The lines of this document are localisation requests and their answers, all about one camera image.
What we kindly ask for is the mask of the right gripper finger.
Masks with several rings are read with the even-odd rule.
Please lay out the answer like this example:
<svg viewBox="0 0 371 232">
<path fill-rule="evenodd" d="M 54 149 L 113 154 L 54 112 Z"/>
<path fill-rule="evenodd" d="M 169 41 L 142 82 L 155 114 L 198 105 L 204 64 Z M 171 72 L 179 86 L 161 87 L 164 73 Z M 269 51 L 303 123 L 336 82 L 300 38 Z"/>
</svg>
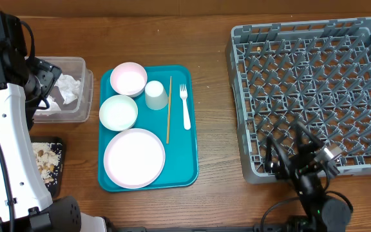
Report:
<svg viewBox="0 0 371 232">
<path fill-rule="evenodd" d="M 296 134 L 295 144 L 298 149 L 298 153 L 312 153 L 324 146 L 324 142 L 312 134 L 302 122 L 296 122 L 294 129 Z M 309 139 L 308 143 L 303 142 L 303 135 Z"/>
<path fill-rule="evenodd" d="M 290 170 L 291 163 L 286 151 L 271 135 L 266 139 L 266 155 L 264 164 L 266 171 Z"/>
</svg>

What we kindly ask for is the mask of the white napkin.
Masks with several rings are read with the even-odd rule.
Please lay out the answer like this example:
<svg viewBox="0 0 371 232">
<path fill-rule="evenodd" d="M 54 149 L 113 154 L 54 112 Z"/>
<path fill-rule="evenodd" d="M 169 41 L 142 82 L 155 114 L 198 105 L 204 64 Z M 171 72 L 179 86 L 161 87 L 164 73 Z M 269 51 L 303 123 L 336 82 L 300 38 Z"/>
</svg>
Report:
<svg viewBox="0 0 371 232">
<path fill-rule="evenodd" d="M 71 75 L 61 74 L 51 94 L 47 97 L 50 107 L 47 110 L 37 110 L 36 115 L 59 113 L 63 107 L 78 99 L 80 87 L 80 81 L 74 79 Z"/>
</svg>

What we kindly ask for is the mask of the rice and peanut scraps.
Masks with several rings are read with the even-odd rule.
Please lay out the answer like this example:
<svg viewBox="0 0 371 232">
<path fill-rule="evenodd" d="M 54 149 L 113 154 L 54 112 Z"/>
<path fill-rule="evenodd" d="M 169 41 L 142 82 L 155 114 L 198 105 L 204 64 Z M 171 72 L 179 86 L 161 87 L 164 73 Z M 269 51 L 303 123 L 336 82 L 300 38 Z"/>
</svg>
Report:
<svg viewBox="0 0 371 232">
<path fill-rule="evenodd" d="M 59 142 L 33 142 L 37 168 L 47 186 L 58 183 L 61 170 L 62 144 Z"/>
</svg>

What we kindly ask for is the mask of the white bowl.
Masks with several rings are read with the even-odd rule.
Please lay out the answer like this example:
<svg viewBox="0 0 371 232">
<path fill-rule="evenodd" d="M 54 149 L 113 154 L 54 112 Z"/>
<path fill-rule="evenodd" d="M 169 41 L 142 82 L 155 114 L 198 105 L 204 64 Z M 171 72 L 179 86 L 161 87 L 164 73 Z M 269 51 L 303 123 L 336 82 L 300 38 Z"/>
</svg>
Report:
<svg viewBox="0 0 371 232">
<path fill-rule="evenodd" d="M 138 107 L 125 95 L 114 95 L 106 99 L 99 110 L 101 124 L 111 131 L 128 130 L 136 123 Z"/>
</svg>

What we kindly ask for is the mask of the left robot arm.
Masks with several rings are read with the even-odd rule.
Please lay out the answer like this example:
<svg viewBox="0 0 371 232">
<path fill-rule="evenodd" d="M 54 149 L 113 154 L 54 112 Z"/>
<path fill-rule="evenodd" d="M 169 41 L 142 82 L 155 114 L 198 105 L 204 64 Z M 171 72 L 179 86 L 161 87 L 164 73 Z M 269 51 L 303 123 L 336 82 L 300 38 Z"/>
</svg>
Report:
<svg viewBox="0 0 371 232">
<path fill-rule="evenodd" d="M 28 29 L 0 12 L 0 231 L 113 231 L 107 218 L 82 213 L 75 198 L 54 200 L 41 178 L 29 132 L 62 71 L 36 58 L 24 40 Z"/>
</svg>

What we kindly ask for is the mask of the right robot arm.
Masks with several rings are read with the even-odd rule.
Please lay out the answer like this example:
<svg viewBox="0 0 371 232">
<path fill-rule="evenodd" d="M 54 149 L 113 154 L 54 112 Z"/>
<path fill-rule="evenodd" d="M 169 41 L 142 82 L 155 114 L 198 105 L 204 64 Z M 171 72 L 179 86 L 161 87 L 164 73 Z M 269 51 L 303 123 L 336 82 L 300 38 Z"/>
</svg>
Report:
<svg viewBox="0 0 371 232">
<path fill-rule="evenodd" d="M 340 174 L 336 161 L 343 150 L 336 144 L 326 146 L 300 122 L 295 127 L 298 153 L 289 157 L 283 146 L 269 135 L 266 140 L 265 170 L 278 180 L 288 180 L 296 197 L 276 203 L 262 216 L 258 229 L 278 231 L 345 231 L 354 212 L 349 199 L 329 191 L 330 181 Z M 279 206 L 300 201 L 304 216 L 290 216 L 286 223 L 266 225 L 267 215 Z"/>
</svg>

